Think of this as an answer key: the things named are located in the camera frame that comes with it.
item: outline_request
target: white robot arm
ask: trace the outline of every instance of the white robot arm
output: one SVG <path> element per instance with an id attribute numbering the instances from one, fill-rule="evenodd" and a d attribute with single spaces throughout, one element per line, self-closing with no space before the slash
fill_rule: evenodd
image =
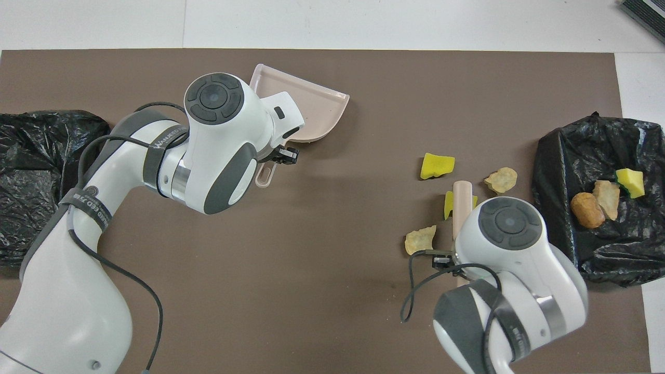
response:
<path id="1" fill-rule="evenodd" d="M 444 293 L 434 331 L 466 373 L 512 373 L 508 364 L 581 327 L 587 288 L 568 258 L 547 240 L 532 205 L 497 197 L 479 205 L 455 240 L 457 264 L 471 283 Z"/>
<path id="2" fill-rule="evenodd" d="M 120 121 L 63 199 L 21 267 L 21 291 L 0 327 L 0 373 L 116 372 L 132 319 L 92 256 L 132 188 L 214 214 L 244 195 L 258 163 L 295 163 L 297 151 L 281 144 L 304 120 L 289 94 L 259 99 L 237 77 L 214 73 L 189 86 L 184 104 L 188 129 L 150 109 Z"/>

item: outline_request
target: potato chip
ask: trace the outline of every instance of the potato chip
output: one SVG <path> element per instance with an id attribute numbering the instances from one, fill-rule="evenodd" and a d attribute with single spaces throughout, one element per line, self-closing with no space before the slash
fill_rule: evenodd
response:
<path id="1" fill-rule="evenodd" d="M 593 196 L 596 196 L 602 212 L 612 221 L 618 217 L 619 194 L 619 185 L 609 180 L 597 180 L 593 188 Z"/>
<path id="2" fill-rule="evenodd" d="M 411 256 L 417 251 L 433 250 L 432 239 L 434 239 L 435 232 L 436 225 L 422 228 L 417 231 L 411 231 L 410 233 L 406 234 L 406 240 L 404 240 L 404 248 L 406 249 L 406 253 Z"/>
<path id="3" fill-rule="evenodd" d="M 517 172 L 511 168 L 500 168 L 485 179 L 485 184 L 497 194 L 510 190 L 516 183 Z"/>

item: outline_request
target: black plastic bag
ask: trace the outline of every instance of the black plastic bag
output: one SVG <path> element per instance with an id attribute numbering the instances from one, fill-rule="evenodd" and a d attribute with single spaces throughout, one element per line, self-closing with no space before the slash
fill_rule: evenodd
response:
<path id="1" fill-rule="evenodd" d="M 0 114 L 0 268 L 21 266 L 76 184 L 81 152 L 108 132 L 108 123 L 83 110 Z"/>
<path id="2" fill-rule="evenodd" d="M 638 285 L 665 274 L 665 143 L 658 124 L 594 113 L 538 142 L 533 167 L 535 205 L 552 244 L 591 281 Z M 616 182 L 615 171 L 644 173 L 646 195 L 621 190 L 618 218 L 597 229 L 581 226 L 570 202 L 592 192 L 596 180 Z"/>

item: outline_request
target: pink dustpan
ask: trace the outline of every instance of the pink dustpan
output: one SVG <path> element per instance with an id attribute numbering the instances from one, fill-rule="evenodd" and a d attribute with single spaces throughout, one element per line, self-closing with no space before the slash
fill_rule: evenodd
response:
<path id="1" fill-rule="evenodd" d="M 294 77 L 277 69 L 258 64 L 249 86 L 260 98 L 283 91 L 291 95 L 305 119 L 305 127 L 291 135 L 286 142 L 309 143 L 326 136 L 342 116 L 349 96 L 324 86 Z M 273 179 L 274 162 L 260 165 L 254 182 L 258 187 L 268 187 Z"/>

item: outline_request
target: brown surface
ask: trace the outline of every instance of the brown surface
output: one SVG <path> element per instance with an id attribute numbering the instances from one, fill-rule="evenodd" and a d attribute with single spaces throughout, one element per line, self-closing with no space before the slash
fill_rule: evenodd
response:
<path id="1" fill-rule="evenodd" d="M 248 81 L 265 63 L 351 95 L 337 127 L 300 146 L 268 189 L 204 216 L 147 191 L 121 205 L 100 252 L 146 280 L 165 309 L 155 373 L 459 372 L 431 327 L 441 277 L 408 292 L 404 235 L 432 224 L 450 246 L 444 194 L 455 180 L 491 197 L 483 178 L 518 172 L 511 196 L 531 199 L 536 141 L 594 110 L 620 116 L 614 58 L 604 54 L 426 51 L 3 51 L 0 111 L 86 109 L 117 122 L 153 100 L 180 102 L 196 77 L 225 71 Z M 165 109 L 169 114 L 176 113 Z M 456 169 L 418 178 L 425 152 Z M 422 260 L 416 276 L 431 269 Z M 134 319 L 119 373 L 148 358 L 156 312 L 143 289 L 110 274 Z M 649 371 L 638 287 L 591 285 L 577 332 L 536 350 L 518 373 Z M 18 283 L 0 279 L 0 319 Z"/>

